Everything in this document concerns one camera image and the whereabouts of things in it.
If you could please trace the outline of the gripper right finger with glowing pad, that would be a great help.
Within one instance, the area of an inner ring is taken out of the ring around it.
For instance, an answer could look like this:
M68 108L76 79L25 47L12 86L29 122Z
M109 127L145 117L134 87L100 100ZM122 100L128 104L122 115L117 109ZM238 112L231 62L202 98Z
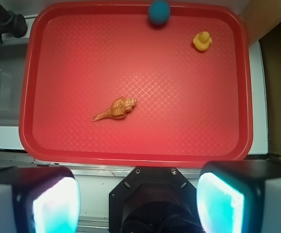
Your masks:
M281 163L207 162L196 204L207 233L281 233Z

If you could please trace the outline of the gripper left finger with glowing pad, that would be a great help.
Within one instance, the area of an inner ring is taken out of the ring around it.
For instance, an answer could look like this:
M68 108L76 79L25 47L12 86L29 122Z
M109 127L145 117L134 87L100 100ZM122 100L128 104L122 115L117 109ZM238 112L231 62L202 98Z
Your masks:
M0 233L74 233L80 202L66 167L0 167Z

